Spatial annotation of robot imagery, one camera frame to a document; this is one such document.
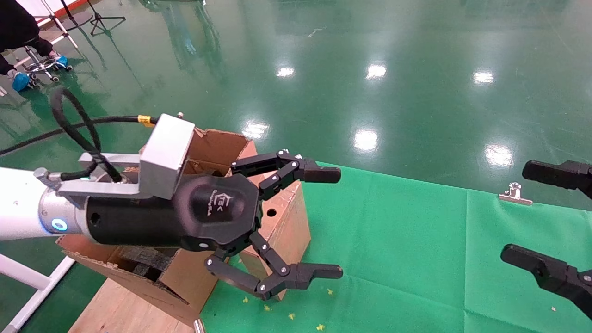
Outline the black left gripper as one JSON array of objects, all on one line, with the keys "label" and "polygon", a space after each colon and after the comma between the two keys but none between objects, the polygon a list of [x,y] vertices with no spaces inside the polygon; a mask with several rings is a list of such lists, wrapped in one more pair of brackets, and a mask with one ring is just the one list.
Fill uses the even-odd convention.
[{"label": "black left gripper", "polygon": [[260,195],[244,176],[184,176],[171,199],[89,198],[87,225],[98,244],[238,253],[261,226]]}]

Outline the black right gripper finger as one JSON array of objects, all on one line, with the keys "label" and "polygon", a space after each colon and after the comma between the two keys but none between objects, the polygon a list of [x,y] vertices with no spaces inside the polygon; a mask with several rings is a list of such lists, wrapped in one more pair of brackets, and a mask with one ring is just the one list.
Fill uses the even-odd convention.
[{"label": "black right gripper finger", "polygon": [[576,267],[514,244],[501,251],[501,260],[530,272],[539,288],[571,301],[589,319],[592,318],[592,271]]},{"label": "black right gripper finger", "polygon": [[554,165],[530,160],[524,165],[523,177],[542,184],[579,190],[588,198],[592,198],[592,166],[590,164],[567,160],[562,164]]}]

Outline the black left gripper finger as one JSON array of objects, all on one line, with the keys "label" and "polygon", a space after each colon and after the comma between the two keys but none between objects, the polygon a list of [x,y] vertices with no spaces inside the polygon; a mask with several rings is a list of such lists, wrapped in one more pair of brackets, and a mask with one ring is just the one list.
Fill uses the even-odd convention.
[{"label": "black left gripper finger", "polygon": [[263,301],[268,301],[284,290],[306,290],[316,278],[339,279],[343,277],[342,268],[336,264],[287,264],[259,232],[250,234],[246,244],[253,246],[261,259],[272,270],[271,275],[260,279],[233,267],[226,263],[225,259],[229,257],[229,253],[223,249],[216,249],[214,254],[205,260],[205,267],[219,280]]},{"label": "black left gripper finger", "polygon": [[269,200],[296,181],[336,184],[342,177],[340,168],[320,166],[314,160],[296,157],[286,149],[257,154],[231,163],[233,175],[240,174],[249,178],[270,172],[272,175],[258,185],[261,200]]}]

